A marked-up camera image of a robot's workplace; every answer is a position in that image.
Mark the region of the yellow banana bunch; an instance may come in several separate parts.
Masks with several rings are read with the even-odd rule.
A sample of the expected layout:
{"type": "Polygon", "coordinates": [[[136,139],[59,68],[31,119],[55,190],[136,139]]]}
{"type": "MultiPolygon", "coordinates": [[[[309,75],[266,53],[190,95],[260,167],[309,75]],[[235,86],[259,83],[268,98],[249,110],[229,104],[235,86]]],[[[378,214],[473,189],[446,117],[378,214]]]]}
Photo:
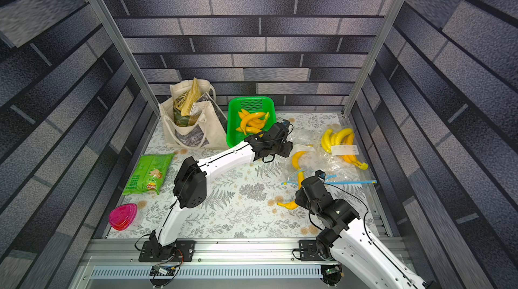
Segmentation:
{"type": "Polygon", "coordinates": [[[368,164],[360,162],[356,156],[358,151],[357,146],[354,145],[354,138],[355,135],[351,128],[342,129],[338,132],[328,129],[321,137],[321,146],[326,153],[341,157],[346,163],[361,170],[367,170],[368,164]]]}
{"type": "Polygon", "coordinates": [[[298,188],[299,189],[301,188],[302,182],[305,179],[304,171],[301,169],[301,167],[299,165],[299,160],[306,153],[307,153],[307,151],[300,151],[300,152],[295,153],[293,155],[292,161],[291,161],[292,166],[294,167],[295,170],[297,170],[298,188]]]}

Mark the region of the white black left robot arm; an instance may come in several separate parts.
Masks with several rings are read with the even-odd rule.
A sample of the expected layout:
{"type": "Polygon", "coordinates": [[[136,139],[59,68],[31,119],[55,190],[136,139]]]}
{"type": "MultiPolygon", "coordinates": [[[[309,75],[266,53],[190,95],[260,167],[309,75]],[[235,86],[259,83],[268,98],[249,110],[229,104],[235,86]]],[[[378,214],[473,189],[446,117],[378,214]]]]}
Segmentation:
{"type": "Polygon", "coordinates": [[[293,143],[287,137],[292,130],[291,123],[284,120],[214,156],[200,160],[186,158],[174,180],[174,202],[160,226],[150,235],[155,249],[172,245],[178,239],[187,210],[197,207],[211,194],[215,179],[239,166],[265,161],[269,156],[289,157],[293,143]]]}

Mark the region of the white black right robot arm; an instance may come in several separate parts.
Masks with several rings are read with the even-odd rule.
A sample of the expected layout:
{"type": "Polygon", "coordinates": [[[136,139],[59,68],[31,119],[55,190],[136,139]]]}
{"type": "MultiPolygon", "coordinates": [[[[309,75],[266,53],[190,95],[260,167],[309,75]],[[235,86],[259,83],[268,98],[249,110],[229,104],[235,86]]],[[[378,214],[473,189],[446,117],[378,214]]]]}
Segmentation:
{"type": "Polygon", "coordinates": [[[365,225],[343,199],[335,199],[318,177],[302,182],[295,203],[324,225],[316,237],[323,259],[333,259],[352,271],[369,288],[440,288],[402,263],[365,225]]]}

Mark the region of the beige canvas tote bag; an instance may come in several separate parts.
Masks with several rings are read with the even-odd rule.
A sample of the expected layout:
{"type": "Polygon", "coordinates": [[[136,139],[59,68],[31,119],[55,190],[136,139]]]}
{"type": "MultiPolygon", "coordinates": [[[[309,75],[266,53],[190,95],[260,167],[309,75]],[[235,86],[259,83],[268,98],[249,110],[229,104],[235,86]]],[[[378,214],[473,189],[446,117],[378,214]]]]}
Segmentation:
{"type": "Polygon", "coordinates": [[[227,117],[216,103],[214,87],[194,104],[199,116],[193,126],[180,127],[173,121],[173,99],[159,104],[165,143],[169,147],[187,149],[227,149],[227,117]]]}

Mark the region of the green chips bag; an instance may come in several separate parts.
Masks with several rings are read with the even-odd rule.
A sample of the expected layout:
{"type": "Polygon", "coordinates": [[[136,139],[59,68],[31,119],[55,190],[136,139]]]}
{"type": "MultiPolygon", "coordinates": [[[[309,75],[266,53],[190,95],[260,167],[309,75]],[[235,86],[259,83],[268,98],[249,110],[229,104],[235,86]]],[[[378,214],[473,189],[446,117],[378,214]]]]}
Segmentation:
{"type": "Polygon", "coordinates": [[[175,154],[141,156],[122,195],[142,194],[150,191],[158,195],[174,156],[175,154]]]}

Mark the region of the right circuit board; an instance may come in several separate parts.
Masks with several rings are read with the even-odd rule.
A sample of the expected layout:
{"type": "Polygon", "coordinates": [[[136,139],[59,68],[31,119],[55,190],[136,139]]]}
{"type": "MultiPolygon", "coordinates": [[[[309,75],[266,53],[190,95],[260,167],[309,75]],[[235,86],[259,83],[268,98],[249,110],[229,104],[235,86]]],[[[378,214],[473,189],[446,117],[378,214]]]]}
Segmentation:
{"type": "Polygon", "coordinates": [[[328,287],[336,287],[342,277],[341,265],[321,265],[321,280],[328,287]]]}

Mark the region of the circuit board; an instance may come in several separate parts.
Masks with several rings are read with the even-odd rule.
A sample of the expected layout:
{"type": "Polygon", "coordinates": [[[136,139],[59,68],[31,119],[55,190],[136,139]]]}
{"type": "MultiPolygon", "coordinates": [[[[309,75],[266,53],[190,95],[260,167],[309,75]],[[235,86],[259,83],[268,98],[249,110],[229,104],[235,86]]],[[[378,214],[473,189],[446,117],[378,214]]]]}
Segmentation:
{"type": "Polygon", "coordinates": [[[336,287],[342,277],[341,265],[321,265],[321,280],[328,287],[336,287]]]}
{"type": "Polygon", "coordinates": [[[149,281],[153,288],[164,288],[176,277],[182,265],[176,266],[152,266],[149,281]]]}

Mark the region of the snack packets in tote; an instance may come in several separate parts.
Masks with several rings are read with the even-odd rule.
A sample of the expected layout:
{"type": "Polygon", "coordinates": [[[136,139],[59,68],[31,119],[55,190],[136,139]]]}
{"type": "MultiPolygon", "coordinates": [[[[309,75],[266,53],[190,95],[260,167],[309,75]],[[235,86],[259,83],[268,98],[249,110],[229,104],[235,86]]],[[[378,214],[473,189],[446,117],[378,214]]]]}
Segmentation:
{"type": "Polygon", "coordinates": [[[193,110],[194,104],[204,94],[209,94],[212,85],[208,80],[184,80],[170,87],[173,99],[173,121],[177,126],[193,126],[199,116],[199,110],[193,110]]]}

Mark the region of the pink plastic container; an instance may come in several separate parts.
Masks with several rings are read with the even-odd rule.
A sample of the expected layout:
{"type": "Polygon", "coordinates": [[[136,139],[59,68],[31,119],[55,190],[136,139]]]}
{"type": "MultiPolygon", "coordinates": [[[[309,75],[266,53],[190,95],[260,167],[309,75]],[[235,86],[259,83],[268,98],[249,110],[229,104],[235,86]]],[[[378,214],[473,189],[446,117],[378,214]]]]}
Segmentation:
{"type": "Polygon", "coordinates": [[[115,230],[123,231],[134,222],[137,214],[136,204],[120,205],[109,214],[109,224],[115,230]]]}

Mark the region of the left circuit board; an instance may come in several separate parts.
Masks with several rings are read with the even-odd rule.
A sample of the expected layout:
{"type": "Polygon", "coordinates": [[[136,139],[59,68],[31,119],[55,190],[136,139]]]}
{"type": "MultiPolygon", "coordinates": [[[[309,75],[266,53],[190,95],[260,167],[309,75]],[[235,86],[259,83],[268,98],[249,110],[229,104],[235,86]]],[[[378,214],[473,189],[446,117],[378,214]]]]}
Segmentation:
{"type": "Polygon", "coordinates": [[[182,265],[176,266],[152,266],[149,281],[153,288],[164,288],[176,277],[182,265]]]}

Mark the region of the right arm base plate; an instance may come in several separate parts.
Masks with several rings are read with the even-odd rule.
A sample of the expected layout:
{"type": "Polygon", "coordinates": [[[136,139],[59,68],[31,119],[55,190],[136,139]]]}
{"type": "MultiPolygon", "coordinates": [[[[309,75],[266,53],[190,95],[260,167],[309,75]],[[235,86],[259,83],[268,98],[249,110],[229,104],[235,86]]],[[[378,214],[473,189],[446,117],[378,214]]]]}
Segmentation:
{"type": "Polygon", "coordinates": [[[303,262],[323,261],[316,245],[316,240],[299,240],[298,241],[298,258],[303,262]]]}

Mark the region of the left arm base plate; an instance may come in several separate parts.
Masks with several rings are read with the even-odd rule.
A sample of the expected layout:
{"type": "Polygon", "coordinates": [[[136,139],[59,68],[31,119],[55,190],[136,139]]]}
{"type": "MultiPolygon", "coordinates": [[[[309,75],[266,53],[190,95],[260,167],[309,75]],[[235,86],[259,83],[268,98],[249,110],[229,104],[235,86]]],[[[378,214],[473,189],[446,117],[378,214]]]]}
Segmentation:
{"type": "Polygon", "coordinates": [[[196,241],[194,240],[177,240],[175,243],[161,247],[153,246],[150,240],[143,244],[138,258],[139,262],[164,262],[179,263],[191,262],[196,241]]]}

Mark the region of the aluminium frame post right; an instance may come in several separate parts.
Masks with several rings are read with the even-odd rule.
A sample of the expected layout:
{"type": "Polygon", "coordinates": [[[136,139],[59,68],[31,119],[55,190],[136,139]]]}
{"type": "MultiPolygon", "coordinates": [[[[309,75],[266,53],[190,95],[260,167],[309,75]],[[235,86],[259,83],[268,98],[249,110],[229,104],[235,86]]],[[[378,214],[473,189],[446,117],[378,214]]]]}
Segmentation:
{"type": "Polygon", "coordinates": [[[348,118],[350,112],[352,111],[352,108],[354,104],[356,103],[358,96],[360,95],[360,92],[365,84],[365,81],[369,74],[372,73],[372,70],[375,66],[375,61],[377,59],[377,56],[380,53],[380,50],[387,39],[387,36],[389,35],[391,28],[393,27],[393,24],[399,15],[399,12],[403,6],[403,2],[405,0],[393,0],[391,2],[391,5],[389,6],[389,9],[387,11],[387,15],[385,15],[383,19],[382,26],[380,27],[380,30],[378,34],[375,36],[375,40],[373,42],[373,45],[365,58],[365,61],[361,67],[359,76],[357,77],[357,80],[353,84],[353,88],[347,98],[347,101],[342,109],[342,117],[344,119],[348,118]]]}

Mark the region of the aluminium frame post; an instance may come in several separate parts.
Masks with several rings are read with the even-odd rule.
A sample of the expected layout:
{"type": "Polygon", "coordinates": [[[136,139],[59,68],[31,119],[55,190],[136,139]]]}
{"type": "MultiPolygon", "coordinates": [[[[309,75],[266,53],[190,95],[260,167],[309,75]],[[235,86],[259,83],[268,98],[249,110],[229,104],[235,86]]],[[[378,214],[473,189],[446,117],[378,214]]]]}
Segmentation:
{"type": "Polygon", "coordinates": [[[365,58],[365,61],[361,67],[359,76],[357,77],[357,80],[353,84],[353,88],[347,98],[347,101],[342,109],[342,117],[344,119],[348,118],[350,112],[352,111],[352,108],[354,104],[356,103],[358,96],[360,95],[360,92],[365,84],[365,81],[369,74],[372,73],[372,70],[375,66],[375,61],[377,59],[377,56],[380,53],[380,50],[387,39],[387,36],[389,35],[391,28],[393,27],[393,24],[399,15],[399,12],[403,6],[403,2],[405,0],[393,0],[391,2],[391,5],[389,6],[389,9],[387,11],[387,15],[385,15],[383,19],[382,26],[380,27],[380,30],[378,34],[375,36],[375,40],[373,42],[373,45],[365,58]]]}
{"type": "Polygon", "coordinates": [[[88,0],[88,2],[90,3],[90,6],[93,8],[106,32],[108,33],[109,38],[112,40],[117,51],[120,53],[122,59],[132,74],[132,77],[136,80],[136,83],[140,87],[145,99],[148,101],[155,114],[160,117],[159,103],[155,95],[152,93],[151,87],[145,79],[142,70],[140,69],[136,59],[129,49],[129,46],[125,42],[124,37],[120,32],[120,29],[117,27],[117,24],[113,19],[110,11],[108,10],[104,0],[88,0]]]}

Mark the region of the aluminium frame post left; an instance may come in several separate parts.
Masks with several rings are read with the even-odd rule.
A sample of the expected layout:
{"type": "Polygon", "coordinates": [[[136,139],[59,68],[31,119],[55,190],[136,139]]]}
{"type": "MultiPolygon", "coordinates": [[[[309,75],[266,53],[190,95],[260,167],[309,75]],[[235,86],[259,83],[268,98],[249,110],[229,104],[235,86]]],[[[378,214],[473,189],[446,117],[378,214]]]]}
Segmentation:
{"type": "Polygon", "coordinates": [[[132,74],[132,77],[136,80],[136,83],[140,87],[145,99],[148,101],[155,114],[160,117],[159,103],[155,95],[152,93],[151,87],[145,79],[142,70],[140,69],[136,59],[129,49],[129,46],[125,42],[124,37],[120,32],[120,29],[117,27],[117,24],[113,19],[110,11],[108,10],[104,0],[88,0],[88,2],[90,3],[90,6],[93,8],[106,32],[108,33],[109,38],[112,40],[117,51],[120,53],[122,59],[132,74]]]}

